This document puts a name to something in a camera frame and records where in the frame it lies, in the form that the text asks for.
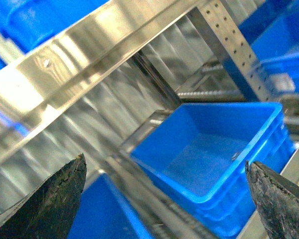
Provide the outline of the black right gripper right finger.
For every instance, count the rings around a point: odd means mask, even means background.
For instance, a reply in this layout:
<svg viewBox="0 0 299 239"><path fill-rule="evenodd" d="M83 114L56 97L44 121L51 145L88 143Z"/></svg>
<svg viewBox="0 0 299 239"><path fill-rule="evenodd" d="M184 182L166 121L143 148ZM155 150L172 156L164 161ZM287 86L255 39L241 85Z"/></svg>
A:
<svg viewBox="0 0 299 239"><path fill-rule="evenodd" d="M246 161L245 173L269 238L299 239L299 186L259 161Z"/></svg>

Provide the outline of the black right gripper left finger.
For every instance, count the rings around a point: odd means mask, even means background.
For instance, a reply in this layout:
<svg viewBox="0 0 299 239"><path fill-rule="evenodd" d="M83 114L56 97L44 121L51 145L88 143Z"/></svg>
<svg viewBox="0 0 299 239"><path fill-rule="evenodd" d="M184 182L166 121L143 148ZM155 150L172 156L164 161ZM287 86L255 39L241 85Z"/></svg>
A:
<svg viewBox="0 0 299 239"><path fill-rule="evenodd" d="M65 164L0 214L0 239L65 239L80 206L87 174L84 154Z"/></svg>

